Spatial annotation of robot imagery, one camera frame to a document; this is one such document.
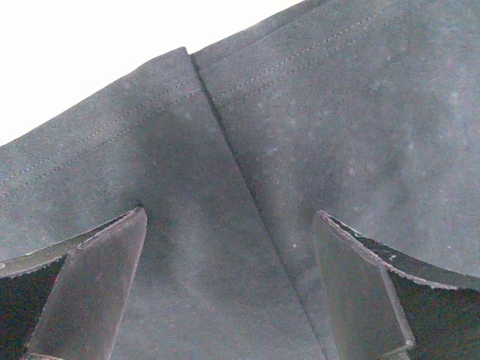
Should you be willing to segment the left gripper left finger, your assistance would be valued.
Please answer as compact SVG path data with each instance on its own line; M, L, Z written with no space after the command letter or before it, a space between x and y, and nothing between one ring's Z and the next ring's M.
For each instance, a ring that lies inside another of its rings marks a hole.
M1 358L109 359L147 223L137 206L1 262Z

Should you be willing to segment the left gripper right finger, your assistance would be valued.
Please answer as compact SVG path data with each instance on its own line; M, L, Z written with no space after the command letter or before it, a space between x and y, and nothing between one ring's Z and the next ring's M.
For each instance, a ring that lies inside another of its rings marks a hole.
M478 359L479 279L368 238L324 211L313 245L342 359Z

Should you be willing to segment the black t shirt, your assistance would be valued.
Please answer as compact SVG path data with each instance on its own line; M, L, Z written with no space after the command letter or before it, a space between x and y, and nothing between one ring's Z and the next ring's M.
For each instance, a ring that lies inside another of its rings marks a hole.
M108 359L342 359L318 211L479 279L479 3L303 1L1 147L1 263L137 206Z

